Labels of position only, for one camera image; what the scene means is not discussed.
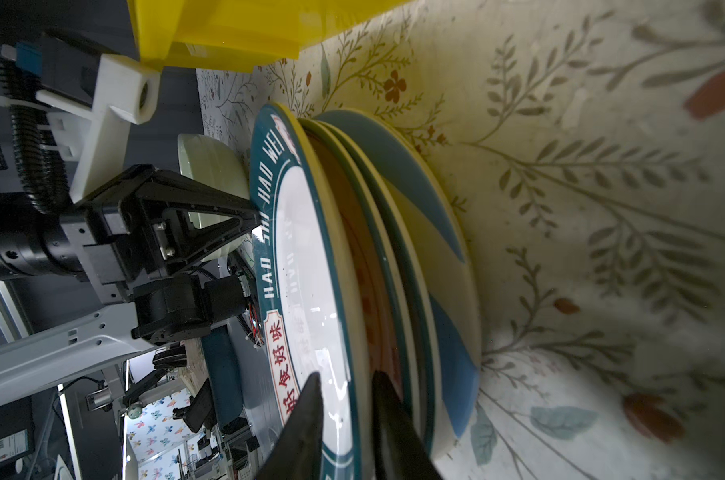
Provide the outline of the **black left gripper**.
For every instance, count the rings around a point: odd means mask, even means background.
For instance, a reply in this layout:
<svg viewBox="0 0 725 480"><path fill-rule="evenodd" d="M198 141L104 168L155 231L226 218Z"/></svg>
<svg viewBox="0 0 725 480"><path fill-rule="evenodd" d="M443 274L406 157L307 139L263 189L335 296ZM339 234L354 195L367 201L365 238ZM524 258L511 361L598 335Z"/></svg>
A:
<svg viewBox="0 0 725 480"><path fill-rule="evenodd" d="M168 207L229 218L198 229L187 215L165 218ZM134 300L140 286L190 269L256 226L250 200L157 169L122 173L60 214L82 277L104 303Z"/></svg>

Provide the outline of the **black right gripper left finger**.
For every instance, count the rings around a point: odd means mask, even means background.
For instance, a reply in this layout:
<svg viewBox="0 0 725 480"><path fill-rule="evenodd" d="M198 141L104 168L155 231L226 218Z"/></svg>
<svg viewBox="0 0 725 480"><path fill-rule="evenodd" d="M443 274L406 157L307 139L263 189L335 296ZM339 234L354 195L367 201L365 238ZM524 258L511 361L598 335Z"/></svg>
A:
<svg viewBox="0 0 725 480"><path fill-rule="evenodd" d="M296 408L278 437L276 446L256 473L256 479L318 479L322 466L324 400L322 380L308 376Z"/></svg>

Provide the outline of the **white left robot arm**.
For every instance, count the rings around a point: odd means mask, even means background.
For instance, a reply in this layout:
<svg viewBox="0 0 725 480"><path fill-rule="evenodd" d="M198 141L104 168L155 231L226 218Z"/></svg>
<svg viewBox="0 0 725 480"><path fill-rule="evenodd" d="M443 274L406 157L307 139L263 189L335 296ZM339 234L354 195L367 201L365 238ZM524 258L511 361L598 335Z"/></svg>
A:
<svg viewBox="0 0 725 480"><path fill-rule="evenodd" d="M102 309L0 346L0 407L156 347L208 335L248 306L236 278L192 270L258 226L248 199L134 166L57 216L0 195L0 280L70 276Z"/></svg>

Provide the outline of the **blue white striped plate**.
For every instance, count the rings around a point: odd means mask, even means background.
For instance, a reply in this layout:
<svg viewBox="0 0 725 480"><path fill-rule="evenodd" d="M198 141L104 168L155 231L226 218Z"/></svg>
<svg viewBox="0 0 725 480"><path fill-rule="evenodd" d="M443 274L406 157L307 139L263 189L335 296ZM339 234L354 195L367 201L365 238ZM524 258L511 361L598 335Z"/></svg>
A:
<svg viewBox="0 0 725 480"><path fill-rule="evenodd" d="M416 149L392 126L360 110L326 111L352 134L376 142L373 162L394 188L432 309L441 374L439 424L451 430L450 452L468 426L479 385L480 304L461 229L436 177Z"/></svg>

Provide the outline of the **green rim Hao Wei plate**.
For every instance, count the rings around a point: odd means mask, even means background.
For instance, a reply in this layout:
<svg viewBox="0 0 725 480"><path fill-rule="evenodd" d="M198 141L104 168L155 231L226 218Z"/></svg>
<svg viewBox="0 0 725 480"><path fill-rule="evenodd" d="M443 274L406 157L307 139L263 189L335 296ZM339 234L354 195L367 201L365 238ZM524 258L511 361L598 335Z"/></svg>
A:
<svg viewBox="0 0 725 480"><path fill-rule="evenodd" d="M288 422L312 373L322 388L320 478L370 479L370 366L342 218L298 118L268 102L254 122L254 271L270 379Z"/></svg>

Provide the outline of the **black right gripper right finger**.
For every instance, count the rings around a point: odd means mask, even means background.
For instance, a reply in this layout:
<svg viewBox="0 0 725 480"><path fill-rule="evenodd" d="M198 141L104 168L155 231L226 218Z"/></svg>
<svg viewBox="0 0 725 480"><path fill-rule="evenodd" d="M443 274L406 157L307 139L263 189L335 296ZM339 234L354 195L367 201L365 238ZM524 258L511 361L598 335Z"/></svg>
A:
<svg viewBox="0 0 725 480"><path fill-rule="evenodd" d="M375 478L441 479L384 372L373 374L372 399Z"/></svg>

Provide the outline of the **orange sunburst plate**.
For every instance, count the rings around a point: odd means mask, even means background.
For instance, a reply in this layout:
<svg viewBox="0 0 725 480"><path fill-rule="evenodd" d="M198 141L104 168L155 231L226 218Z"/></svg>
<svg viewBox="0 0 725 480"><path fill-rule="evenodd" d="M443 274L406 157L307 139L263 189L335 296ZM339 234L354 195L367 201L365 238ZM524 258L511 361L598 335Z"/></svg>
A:
<svg viewBox="0 0 725 480"><path fill-rule="evenodd" d="M318 120L300 121L342 218L362 300L370 369L389 375L417 430L422 428L420 380L410 312L388 234L354 150Z"/></svg>

